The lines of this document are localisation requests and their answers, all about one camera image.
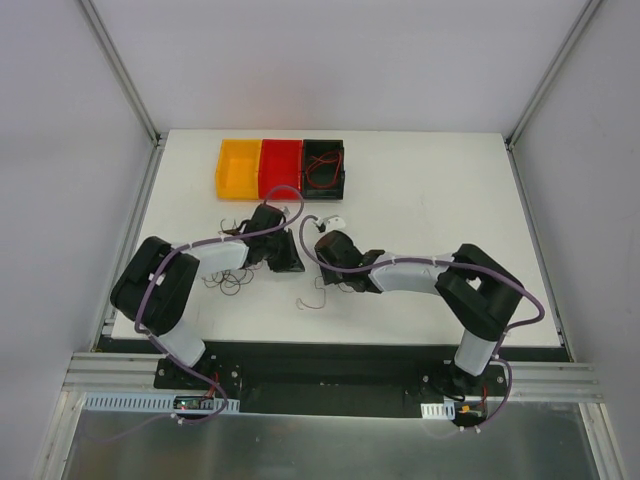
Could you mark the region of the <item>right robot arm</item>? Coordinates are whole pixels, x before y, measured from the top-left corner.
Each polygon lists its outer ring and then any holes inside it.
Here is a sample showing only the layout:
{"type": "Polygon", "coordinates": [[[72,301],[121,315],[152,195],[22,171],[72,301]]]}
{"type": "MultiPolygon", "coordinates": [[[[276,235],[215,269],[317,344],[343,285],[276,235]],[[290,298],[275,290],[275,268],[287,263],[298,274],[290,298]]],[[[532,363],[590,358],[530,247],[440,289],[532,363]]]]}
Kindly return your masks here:
{"type": "Polygon", "coordinates": [[[314,246],[325,284],[359,293],[414,292],[441,297],[464,327],[452,362],[430,375],[431,388],[462,400],[481,388],[486,367],[524,296],[522,284],[474,244],[448,255],[408,262],[385,250],[362,253],[341,231],[314,246]]]}

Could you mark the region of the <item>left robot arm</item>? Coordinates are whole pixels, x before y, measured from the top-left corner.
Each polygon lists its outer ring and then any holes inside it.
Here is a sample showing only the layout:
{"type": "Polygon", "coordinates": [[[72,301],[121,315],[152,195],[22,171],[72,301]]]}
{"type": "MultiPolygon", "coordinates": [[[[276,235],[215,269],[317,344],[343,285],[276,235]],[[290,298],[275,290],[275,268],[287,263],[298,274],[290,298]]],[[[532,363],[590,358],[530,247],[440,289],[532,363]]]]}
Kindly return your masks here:
{"type": "Polygon", "coordinates": [[[248,269],[261,262],[276,273],[304,270],[283,210],[259,204],[252,217],[218,238],[173,245],[157,236],[136,250],[110,294],[111,305],[178,363],[176,375],[188,388],[204,387],[211,365],[204,341],[184,319],[198,279],[248,269]]]}

